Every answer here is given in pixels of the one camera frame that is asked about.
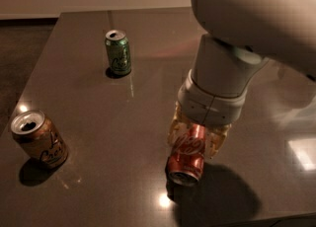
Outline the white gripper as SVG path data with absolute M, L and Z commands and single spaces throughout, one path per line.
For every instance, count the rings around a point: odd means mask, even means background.
M 230 123 L 240 117 L 246 95 L 247 91 L 244 91 L 236 98 L 216 97 L 202 90 L 193 81 L 192 71 L 189 71 L 178 92 L 178 101 L 168 132 L 168 145 L 174 145 L 182 124 L 189 126 L 194 122 L 207 127 L 204 156 L 212 159 L 227 138 Z

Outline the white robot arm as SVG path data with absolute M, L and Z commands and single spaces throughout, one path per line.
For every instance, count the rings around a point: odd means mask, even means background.
M 180 146 L 197 124 L 213 157 L 240 116 L 251 78 L 269 60 L 316 77 L 316 0 L 191 1 L 205 33 L 179 90 L 168 143 Z

